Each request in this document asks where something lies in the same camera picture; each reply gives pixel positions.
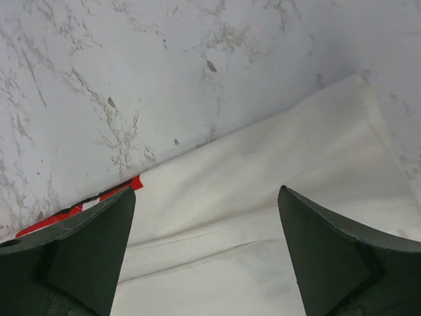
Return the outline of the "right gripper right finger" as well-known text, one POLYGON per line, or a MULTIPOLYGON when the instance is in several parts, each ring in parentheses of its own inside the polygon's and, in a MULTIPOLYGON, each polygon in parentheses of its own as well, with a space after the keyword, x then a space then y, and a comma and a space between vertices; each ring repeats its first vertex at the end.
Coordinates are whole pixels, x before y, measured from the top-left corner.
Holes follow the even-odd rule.
POLYGON ((282 186, 278 209, 306 315, 419 315, 420 242, 282 186))

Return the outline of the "white coca-cola t shirt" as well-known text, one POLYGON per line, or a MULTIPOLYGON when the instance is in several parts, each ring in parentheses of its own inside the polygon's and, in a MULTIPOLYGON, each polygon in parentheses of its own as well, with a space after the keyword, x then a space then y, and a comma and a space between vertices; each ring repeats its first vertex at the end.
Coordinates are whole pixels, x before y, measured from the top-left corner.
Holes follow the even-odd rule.
POLYGON ((306 315, 280 220, 282 186, 420 242, 420 204, 393 150, 378 96, 358 76, 21 236, 132 188, 134 217, 110 315, 306 315))

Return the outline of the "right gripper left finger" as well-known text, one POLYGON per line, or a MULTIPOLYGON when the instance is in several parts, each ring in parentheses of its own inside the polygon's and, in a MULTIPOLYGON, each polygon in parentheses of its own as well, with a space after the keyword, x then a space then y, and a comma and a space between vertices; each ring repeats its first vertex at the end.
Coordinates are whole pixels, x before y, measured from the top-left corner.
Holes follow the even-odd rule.
POLYGON ((126 188, 1 243, 1 314, 110 315, 135 204, 126 188))

